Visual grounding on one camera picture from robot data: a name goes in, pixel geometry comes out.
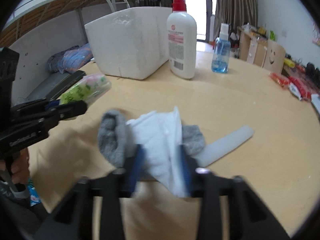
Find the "person's left hand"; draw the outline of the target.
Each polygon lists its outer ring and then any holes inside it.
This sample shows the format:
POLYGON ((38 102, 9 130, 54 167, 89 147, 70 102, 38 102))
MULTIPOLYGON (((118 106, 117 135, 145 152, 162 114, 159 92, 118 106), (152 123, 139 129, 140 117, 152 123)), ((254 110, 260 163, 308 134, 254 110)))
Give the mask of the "person's left hand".
POLYGON ((30 175, 29 151, 27 148, 20 151, 20 155, 11 166, 11 172, 13 184, 27 184, 30 175))

